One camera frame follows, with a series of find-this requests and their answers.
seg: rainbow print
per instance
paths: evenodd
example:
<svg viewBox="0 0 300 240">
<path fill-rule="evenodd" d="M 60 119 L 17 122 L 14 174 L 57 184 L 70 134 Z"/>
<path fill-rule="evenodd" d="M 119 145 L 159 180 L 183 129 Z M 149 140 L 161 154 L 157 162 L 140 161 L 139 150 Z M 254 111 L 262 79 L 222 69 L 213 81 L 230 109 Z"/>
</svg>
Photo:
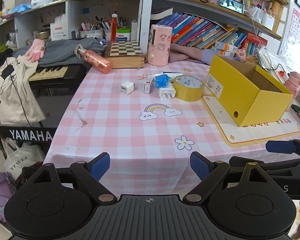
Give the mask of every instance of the rainbow print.
<svg viewBox="0 0 300 240">
<path fill-rule="evenodd" d="M 168 106 L 166 105 L 162 105 L 162 104 L 152 104 L 152 105 L 149 105 L 145 108 L 145 112 L 151 112 L 153 113 L 154 110 L 156 109 L 162 109 L 163 111 L 165 111 L 167 108 L 169 108 Z"/>
</svg>

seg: packing tape roll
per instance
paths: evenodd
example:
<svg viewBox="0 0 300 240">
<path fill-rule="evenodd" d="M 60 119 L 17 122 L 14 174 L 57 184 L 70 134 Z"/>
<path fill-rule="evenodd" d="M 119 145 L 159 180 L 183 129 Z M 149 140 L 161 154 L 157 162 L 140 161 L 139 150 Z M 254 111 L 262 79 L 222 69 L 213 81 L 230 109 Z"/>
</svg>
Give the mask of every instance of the packing tape roll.
<svg viewBox="0 0 300 240">
<path fill-rule="evenodd" d="M 177 98 L 193 102 L 201 99 L 204 83 L 198 78 L 181 75 L 175 77 L 173 87 Z"/>
</svg>

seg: lid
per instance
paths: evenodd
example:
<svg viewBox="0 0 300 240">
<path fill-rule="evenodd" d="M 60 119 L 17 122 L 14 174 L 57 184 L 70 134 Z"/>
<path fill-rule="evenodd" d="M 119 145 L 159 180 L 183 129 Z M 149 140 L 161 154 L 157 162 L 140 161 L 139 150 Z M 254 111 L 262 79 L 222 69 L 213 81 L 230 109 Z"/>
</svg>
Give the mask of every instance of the lid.
<svg viewBox="0 0 300 240">
<path fill-rule="evenodd" d="M 129 28 L 119 28 L 117 29 L 117 33 L 130 33 L 131 29 Z"/>
</svg>

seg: pink checkered tablecloth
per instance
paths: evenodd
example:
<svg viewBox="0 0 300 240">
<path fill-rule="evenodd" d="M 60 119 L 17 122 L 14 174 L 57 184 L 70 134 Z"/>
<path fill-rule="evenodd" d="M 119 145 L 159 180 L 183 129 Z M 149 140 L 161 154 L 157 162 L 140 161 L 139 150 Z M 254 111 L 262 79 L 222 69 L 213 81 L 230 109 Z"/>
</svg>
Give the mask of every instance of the pink checkered tablecloth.
<svg viewBox="0 0 300 240">
<path fill-rule="evenodd" d="M 45 162 L 69 167 L 108 152 L 110 169 L 100 182 L 114 194 L 171 194 L 189 191 L 200 182 L 190 168 L 192 151 L 211 161 L 228 161 L 235 155 L 265 162 L 297 157 L 268 153 L 264 143 L 231 147 L 201 101 L 161 99 L 156 88 L 144 94 L 144 77 L 162 71 L 205 82 L 209 66 L 188 61 L 160 68 L 145 64 L 143 69 L 117 69 L 107 75 L 91 68 L 58 126 Z M 119 91 L 126 81 L 136 84 L 129 95 Z"/>
</svg>

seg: white charger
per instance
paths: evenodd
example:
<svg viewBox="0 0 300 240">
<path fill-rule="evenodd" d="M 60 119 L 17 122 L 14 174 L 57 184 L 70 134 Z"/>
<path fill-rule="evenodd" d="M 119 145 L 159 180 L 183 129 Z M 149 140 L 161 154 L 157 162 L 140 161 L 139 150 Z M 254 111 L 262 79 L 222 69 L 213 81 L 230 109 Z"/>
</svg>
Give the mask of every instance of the white charger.
<svg viewBox="0 0 300 240">
<path fill-rule="evenodd" d="M 159 88 L 158 93 L 160 98 L 174 98 L 176 96 L 176 90 L 171 82 L 168 82 L 166 87 Z"/>
<path fill-rule="evenodd" d="M 127 81 L 120 85 L 120 92 L 124 93 L 125 95 L 130 94 L 134 90 L 134 83 Z"/>
</svg>

